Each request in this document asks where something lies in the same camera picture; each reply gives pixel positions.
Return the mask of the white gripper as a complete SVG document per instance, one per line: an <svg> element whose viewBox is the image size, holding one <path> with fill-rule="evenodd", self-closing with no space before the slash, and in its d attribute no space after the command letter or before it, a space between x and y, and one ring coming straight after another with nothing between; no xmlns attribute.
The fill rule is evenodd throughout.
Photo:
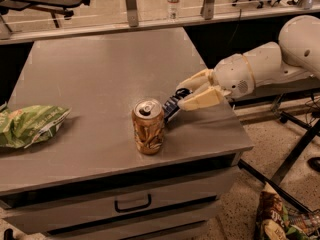
<svg viewBox="0 0 320 240"><path fill-rule="evenodd" d="M176 89L188 89L190 94L178 101L178 107L192 111L220 104L225 96L238 99L252 93L255 81L245 56L234 54L221 60L214 68L219 85L213 83L212 69L203 69L178 84Z"/></svg>

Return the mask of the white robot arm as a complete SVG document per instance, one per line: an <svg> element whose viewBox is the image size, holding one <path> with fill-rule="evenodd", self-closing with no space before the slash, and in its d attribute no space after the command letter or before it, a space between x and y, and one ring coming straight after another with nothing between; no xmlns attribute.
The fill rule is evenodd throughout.
<svg viewBox="0 0 320 240"><path fill-rule="evenodd" d="M203 69L179 84L191 94L178 102L184 111L215 106L226 97L241 98L260 87L320 78L320 19L290 19L276 42L231 55L212 69Z"/></svg>

